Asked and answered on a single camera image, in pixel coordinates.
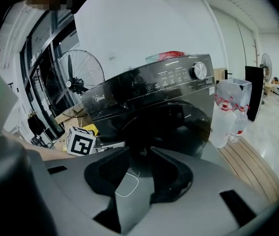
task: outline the yellow object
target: yellow object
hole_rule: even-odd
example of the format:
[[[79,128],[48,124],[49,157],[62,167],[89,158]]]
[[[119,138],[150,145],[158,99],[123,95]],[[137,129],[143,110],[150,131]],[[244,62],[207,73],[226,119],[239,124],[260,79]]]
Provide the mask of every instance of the yellow object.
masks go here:
[[[96,128],[96,126],[94,124],[90,124],[90,125],[84,126],[82,128],[86,129],[86,130],[92,130],[94,132],[94,136],[97,136],[99,133],[99,130]]]

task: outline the fan blade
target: fan blade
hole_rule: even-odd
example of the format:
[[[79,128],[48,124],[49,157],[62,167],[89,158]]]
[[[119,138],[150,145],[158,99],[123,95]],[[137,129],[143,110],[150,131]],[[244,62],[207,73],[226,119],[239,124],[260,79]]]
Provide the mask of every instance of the fan blade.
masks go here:
[[[71,79],[72,78],[72,64],[71,64],[70,55],[68,55],[68,75],[69,75],[69,79]]]
[[[59,101],[65,96],[68,88],[64,88],[63,92],[57,97],[55,104],[59,103]]]

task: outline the wooden floor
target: wooden floor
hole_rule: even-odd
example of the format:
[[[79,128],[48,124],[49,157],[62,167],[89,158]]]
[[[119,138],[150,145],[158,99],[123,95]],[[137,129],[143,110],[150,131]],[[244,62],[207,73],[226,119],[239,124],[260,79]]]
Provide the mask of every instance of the wooden floor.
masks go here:
[[[219,148],[232,172],[273,203],[279,200],[279,180],[260,154],[243,138],[237,143],[228,140]]]

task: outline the control knob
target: control knob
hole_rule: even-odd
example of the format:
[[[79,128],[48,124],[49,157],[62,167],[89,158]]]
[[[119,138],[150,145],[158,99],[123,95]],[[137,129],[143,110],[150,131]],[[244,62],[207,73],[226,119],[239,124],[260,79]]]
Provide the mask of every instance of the control knob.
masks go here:
[[[207,67],[203,62],[196,62],[191,68],[191,75],[196,79],[203,80],[207,75]]]

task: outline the cable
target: cable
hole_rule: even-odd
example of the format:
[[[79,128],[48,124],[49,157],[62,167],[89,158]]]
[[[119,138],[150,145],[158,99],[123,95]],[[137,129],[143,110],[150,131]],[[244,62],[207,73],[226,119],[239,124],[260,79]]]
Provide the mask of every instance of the cable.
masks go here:
[[[247,65],[247,56],[246,56],[246,49],[244,47],[244,42],[243,42],[243,38],[242,38],[242,34],[241,34],[241,30],[240,30],[240,27],[239,27],[239,24],[238,24],[238,20],[236,19],[236,22],[237,22],[237,25],[238,25],[238,28],[239,28],[239,32],[240,32],[240,35],[241,35],[241,39],[242,39],[242,44],[243,44],[243,50],[244,50],[244,57],[246,59],[246,65]]]

